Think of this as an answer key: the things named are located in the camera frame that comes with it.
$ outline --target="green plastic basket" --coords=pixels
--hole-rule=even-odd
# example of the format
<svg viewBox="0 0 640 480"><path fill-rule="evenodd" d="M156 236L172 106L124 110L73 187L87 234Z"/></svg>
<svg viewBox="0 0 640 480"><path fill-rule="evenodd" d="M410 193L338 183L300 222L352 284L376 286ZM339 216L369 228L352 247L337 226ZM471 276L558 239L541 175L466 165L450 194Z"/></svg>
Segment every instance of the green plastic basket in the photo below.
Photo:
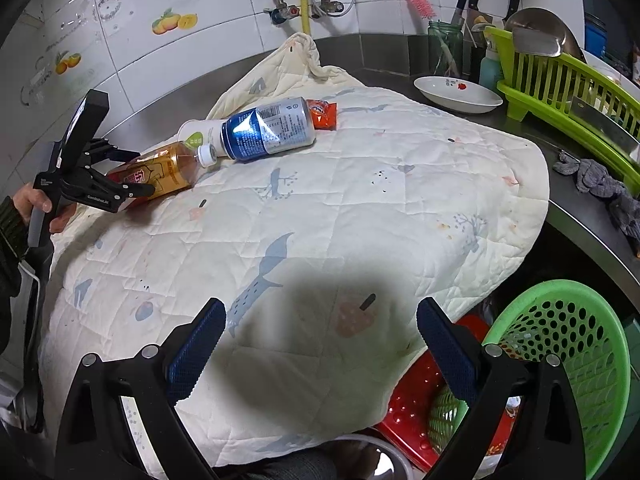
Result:
<svg viewBox="0 0 640 480"><path fill-rule="evenodd" d="M640 103L620 86L575 57L519 54L511 33L486 30L498 49L504 80L498 83L509 107L507 115L522 121L531 112L583 145L624 180L630 192L640 192L640 166L594 126L569 117L571 99L579 97L615 120L633 137L640 136Z"/></svg>
<svg viewBox="0 0 640 480"><path fill-rule="evenodd" d="M449 387L444 384L438 395L431 403L429 411L429 431L427 436L431 447L437 454L449 443L451 436L456 431L456 415L460 401L453 396Z"/></svg>
<svg viewBox="0 0 640 480"><path fill-rule="evenodd" d="M482 342L488 343L499 344L513 358L539 361L554 353L562 360L578 406L590 480L618 436L631 382L625 333L609 303L578 282L539 283L498 316ZM429 439L442 450L468 408L463 401L452 407L455 399L446 387L437 399Z"/></svg>

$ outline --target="white quilt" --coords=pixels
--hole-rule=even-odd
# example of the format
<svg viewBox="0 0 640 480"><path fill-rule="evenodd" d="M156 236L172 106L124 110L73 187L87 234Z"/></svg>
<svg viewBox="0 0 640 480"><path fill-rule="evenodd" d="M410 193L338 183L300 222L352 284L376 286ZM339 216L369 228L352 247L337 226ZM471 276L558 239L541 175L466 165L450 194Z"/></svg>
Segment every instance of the white quilt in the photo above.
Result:
<svg viewBox="0 0 640 480"><path fill-rule="evenodd" d="M53 437L84 354L160 344L210 297L228 330L176 410L211 465L370 426L424 350L418 302L433 296L457 320L526 256L548 201L535 144L321 67L303 34L209 118L298 95L337 102L337 131L226 160L194 189L122 214L84 209L55 238L40 352Z"/></svg>

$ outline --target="orange fruit decal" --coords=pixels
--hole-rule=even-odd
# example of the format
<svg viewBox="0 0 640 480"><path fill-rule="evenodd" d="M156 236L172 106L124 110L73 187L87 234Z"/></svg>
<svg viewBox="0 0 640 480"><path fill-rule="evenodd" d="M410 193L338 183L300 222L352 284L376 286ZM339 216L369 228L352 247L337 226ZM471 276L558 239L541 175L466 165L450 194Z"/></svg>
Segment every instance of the orange fruit decal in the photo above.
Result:
<svg viewBox="0 0 640 480"><path fill-rule="evenodd" d="M197 14L183 14L178 20L178 28L186 30L187 28L195 27L196 23L198 23Z"/></svg>
<svg viewBox="0 0 640 480"><path fill-rule="evenodd" d="M174 30L174 28L177 28L179 21L180 14L175 14L169 8L165 10L164 14L160 16L160 18L158 18L151 24L151 30L154 32L154 34L164 34L169 30Z"/></svg>
<svg viewBox="0 0 640 480"><path fill-rule="evenodd" d="M68 58L65 59L66 65L69 68L73 68L75 67L78 63L80 63L80 60L82 59L82 56L80 56L79 52L76 52L75 54L72 54L71 56L69 56Z"/></svg>
<svg viewBox="0 0 640 480"><path fill-rule="evenodd" d="M66 62L65 61L60 61L57 65L56 65L56 74L61 75L63 73L66 72Z"/></svg>
<svg viewBox="0 0 640 480"><path fill-rule="evenodd" d="M166 29L162 26L162 19L155 20L151 25L151 30L154 34L164 34Z"/></svg>
<svg viewBox="0 0 640 480"><path fill-rule="evenodd" d="M66 72L68 67L65 56L69 53L68 50L64 52L59 52L56 54L56 74L61 75Z"/></svg>

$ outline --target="orange snack packet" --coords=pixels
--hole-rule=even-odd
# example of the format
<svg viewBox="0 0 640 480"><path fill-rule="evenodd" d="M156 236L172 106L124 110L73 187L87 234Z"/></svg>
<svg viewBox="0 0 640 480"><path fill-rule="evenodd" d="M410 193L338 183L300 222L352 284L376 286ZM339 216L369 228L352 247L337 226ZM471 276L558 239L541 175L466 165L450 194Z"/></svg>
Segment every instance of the orange snack packet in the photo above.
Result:
<svg viewBox="0 0 640 480"><path fill-rule="evenodd" d="M316 130L335 130L338 115L336 103L307 99L306 104L309 106Z"/></svg>

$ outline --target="glass jar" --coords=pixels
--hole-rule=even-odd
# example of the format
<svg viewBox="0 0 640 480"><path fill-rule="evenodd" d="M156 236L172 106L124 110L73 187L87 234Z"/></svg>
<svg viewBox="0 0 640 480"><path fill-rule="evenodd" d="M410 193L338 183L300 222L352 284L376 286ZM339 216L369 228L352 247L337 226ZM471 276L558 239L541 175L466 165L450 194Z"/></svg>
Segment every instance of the glass jar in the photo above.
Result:
<svg viewBox="0 0 640 480"><path fill-rule="evenodd" d="M431 75L462 76L462 26L429 22L429 72Z"/></svg>

